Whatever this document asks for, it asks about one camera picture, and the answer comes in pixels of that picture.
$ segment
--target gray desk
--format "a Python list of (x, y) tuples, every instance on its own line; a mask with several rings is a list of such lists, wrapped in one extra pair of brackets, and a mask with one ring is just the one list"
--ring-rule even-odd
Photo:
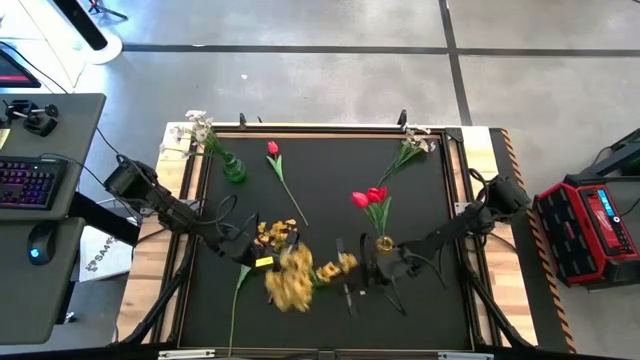
[[(58, 126), (45, 138), (27, 132), (22, 127), (22, 120), (14, 121), (0, 155), (37, 157), (50, 152), (68, 156), (84, 164), (106, 99), (104, 94), (0, 95), (0, 102), (31, 100), (40, 108), (47, 104), (55, 104), (60, 111)], [(81, 166), (69, 163), (51, 211), (0, 209), (0, 221), (64, 219), (71, 206), (81, 172)]]
[(49, 339), (84, 225), (80, 218), (60, 222), (56, 255), (50, 263), (34, 266), (27, 257), (26, 242), (33, 223), (0, 223), (0, 344), (40, 344)]

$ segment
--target concrete floor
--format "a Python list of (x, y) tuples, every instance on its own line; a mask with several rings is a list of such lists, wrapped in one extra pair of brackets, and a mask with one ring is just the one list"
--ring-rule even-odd
[[(106, 5), (130, 20), (94, 19), (125, 43), (447, 46), (438, 0)], [(449, 0), (448, 8), (461, 48), (640, 48), (640, 4), (631, 0)], [(37, 39), (14, 43), (44, 48)], [(36, 55), (34, 63), (48, 64)], [(460, 69), (472, 123), (511, 133), (532, 195), (581, 170), (601, 147), (638, 127), (637, 56), (460, 56)], [(50, 64), (47, 71), (64, 78)], [(250, 121), (260, 115), (278, 122), (391, 124), (405, 108), (412, 123), (460, 125), (454, 88), (447, 55), (335, 53), (125, 52), (107, 65), (86, 66), (76, 84), (77, 92), (107, 95), (102, 131), (119, 151), (149, 164), (157, 159), (165, 124), (181, 121), (189, 109), (207, 110), (221, 121), (244, 112)], [(99, 160), (108, 151), (96, 138), (87, 162), (102, 178), (115, 165)], [(89, 177), (81, 190), (96, 200), (108, 197)], [(108, 343), (123, 286), (121, 280), (81, 284), (74, 310), (88, 320), (56, 329), (45, 346), (83, 346), (77, 329), (93, 329), (83, 330), (91, 338), (84, 346)], [(98, 288), (109, 295), (94, 296)], [(639, 286), (561, 290), (580, 353), (640, 358)], [(110, 320), (91, 320), (96, 314)]]

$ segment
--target computer mouse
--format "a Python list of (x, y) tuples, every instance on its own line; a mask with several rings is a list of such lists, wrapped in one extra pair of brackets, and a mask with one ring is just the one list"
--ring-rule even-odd
[(55, 221), (43, 221), (31, 229), (27, 240), (27, 255), (33, 265), (44, 265), (53, 259), (56, 254), (57, 230), (58, 223)]

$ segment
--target black monitor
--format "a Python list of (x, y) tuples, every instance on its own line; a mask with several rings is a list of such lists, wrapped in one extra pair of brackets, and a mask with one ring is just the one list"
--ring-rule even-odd
[(39, 88), (40, 82), (29, 70), (0, 49), (0, 88)]

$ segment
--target rgb keyboard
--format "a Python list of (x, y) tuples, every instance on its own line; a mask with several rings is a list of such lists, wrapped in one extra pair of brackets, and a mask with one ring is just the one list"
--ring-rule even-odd
[(0, 209), (51, 209), (66, 168), (61, 159), (0, 156)]

